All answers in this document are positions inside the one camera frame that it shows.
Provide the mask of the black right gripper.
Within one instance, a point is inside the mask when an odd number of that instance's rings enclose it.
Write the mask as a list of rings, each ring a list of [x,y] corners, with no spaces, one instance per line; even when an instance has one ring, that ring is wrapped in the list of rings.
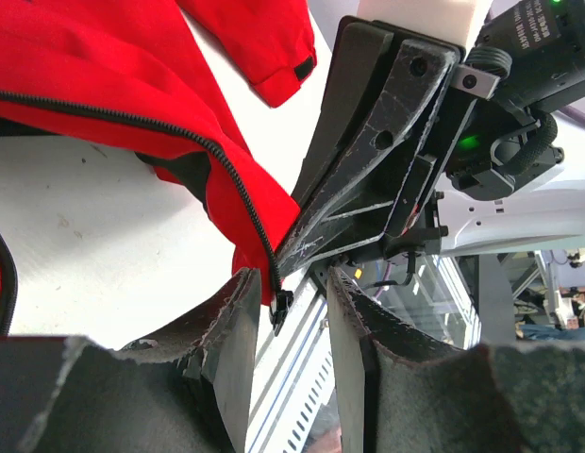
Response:
[[[385,258],[585,243],[585,182],[560,168],[555,121],[484,97],[490,80],[453,46],[342,23],[280,274],[380,238]]]

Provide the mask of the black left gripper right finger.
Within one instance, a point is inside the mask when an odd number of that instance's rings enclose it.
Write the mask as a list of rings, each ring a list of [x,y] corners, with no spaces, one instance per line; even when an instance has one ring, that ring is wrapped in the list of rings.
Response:
[[[460,349],[328,272],[345,452],[585,452],[585,343]]]

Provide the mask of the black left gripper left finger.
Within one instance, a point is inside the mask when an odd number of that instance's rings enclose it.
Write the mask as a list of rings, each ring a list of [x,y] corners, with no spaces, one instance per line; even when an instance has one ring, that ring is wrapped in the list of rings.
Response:
[[[85,337],[0,339],[0,452],[241,452],[261,277],[120,350]]]

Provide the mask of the red zip jacket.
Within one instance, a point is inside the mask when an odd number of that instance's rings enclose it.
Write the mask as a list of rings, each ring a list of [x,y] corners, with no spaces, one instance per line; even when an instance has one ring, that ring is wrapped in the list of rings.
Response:
[[[293,303],[276,260],[300,209],[255,161],[189,27],[221,44],[269,107],[317,63],[304,1],[0,1],[0,118],[137,153],[185,186],[257,268],[280,331]]]

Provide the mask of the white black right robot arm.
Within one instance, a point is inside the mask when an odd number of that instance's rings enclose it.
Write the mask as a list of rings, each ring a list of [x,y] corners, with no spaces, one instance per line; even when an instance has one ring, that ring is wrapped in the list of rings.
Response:
[[[338,26],[283,275],[585,242],[585,1],[363,1]]]

